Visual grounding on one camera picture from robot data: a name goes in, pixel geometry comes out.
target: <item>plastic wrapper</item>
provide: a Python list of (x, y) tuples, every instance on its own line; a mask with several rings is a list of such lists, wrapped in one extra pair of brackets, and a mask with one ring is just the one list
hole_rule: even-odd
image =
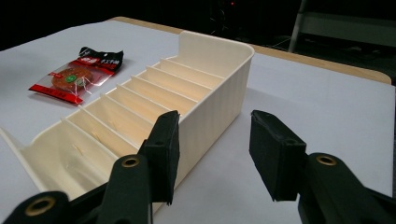
[(122, 65), (123, 51), (98, 52), (81, 48), (78, 57), (51, 71), (29, 91), (40, 92), (72, 104), (81, 104), (94, 87), (100, 87)]

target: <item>white table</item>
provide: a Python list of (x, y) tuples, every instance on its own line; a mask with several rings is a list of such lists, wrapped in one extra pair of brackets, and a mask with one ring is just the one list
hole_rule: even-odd
[[(177, 54), (177, 35), (119, 21), (63, 30), (0, 51), (0, 127), (22, 145), (78, 108), (28, 91), (49, 71), (74, 60), (81, 47), (124, 51), (121, 70), (85, 102)], [(392, 193), (395, 89), (365, 78), (256, 54), (241, 114), (163, 206), (155, 223), (301, 223), (297, 202), (274, 203), (248, 154), (250, 112), (279, 117), (306, 143), (307, 153), (342, 159), (362, 184)], [(0, 220), (38, 193), (0, 137)]]

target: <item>wooden table edge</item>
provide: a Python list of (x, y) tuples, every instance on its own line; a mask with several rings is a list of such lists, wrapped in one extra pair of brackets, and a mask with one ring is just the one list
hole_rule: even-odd
[[(161, 30), (161, 31), (165, 31), (165, 32), (169, 32), (169, 33), (177, 34), (177, 35), (183, 31), (183, 29), (166, 26), (166, 25), (161, 25), (161, 24), (157, 24), (157, 23), (153, 23), (153, 22), (149, 22), (149, 21), (136, 20), (136, 19), (127, 18), (127, 17), (114, 17), (114, 18), (110, 19), (110, 21), (127, 22), (127, 23), (131, 23), (134, 25), (139, 25), (139, 26), (143, 26), (143, 27), (147, 27), (147, 28), (151, 28), (151, 29)], [(351, 76), (355, 76), (355, 77), (363, 77), (363, 78), (367, 78), (367, 79), (371, 79), (374, 81), (378, 81), (378, 82), (382, 82), (382, 83), (391, 85), (391, 79), (389, 76), (387, 76), (384, 73), (375, 71), (375, 70), (360, 68), (360, 67), (356, 67), (356, 66), (342, 64), (342, 63), (334, 63), (334, 62), (325, 61), (325, 60), (321, 60), (321, 59), (317, 59), (317, 58), (312, 58), (312, 57), (308, 57), (308, 56), (304, 56), (304, 55), (300, 55), (300, 54), (296, 54), (296, 53), (290, 53), (290, 52), (286, 52), (286, 51), (282, 51), (282, 50), (278, 50), (278, 49), (269, 49), (266, 47), (252, 45), (252, 44), (249, 44), (249, 45), (251, 47), (253, 47), (257, 53), (260, 53), (260, 54), (268, 55), (271, 57), (277, 57), (280, 59), (285, 59), (285, 60), (289, 60), (289, 61), (293, 61), (293, 62), (297, 62), (297, 63), (304, 63), (304, 64), (312, 65), (315, 67), (332, 70), (334, 72), (339, 72), (339, 73), (343, 73), (343, 74), (347, 74), (347, 75), (351, 75)]]

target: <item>white plastic organizer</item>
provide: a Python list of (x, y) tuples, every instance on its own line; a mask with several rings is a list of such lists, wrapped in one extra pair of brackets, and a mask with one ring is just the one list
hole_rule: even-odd
[(73, 200), (106, 183), (115, 160), (135, 154), (157, 118), (177, 110), (177, 186), (240, 113), (253, 55), (244, 43), (182, 32), (177, 56), (80, 105), (31, 145), (8, 143), (40, 190)]

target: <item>snack package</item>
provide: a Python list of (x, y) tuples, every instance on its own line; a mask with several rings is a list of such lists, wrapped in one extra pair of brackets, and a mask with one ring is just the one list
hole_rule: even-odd
[(122, 65), (123, 51), (98, 52), (81, 48), (78, 58), (41, 78), (29, 91), (41, 92), (72, 104), (83, 102), (90, 89), (101, 86)]

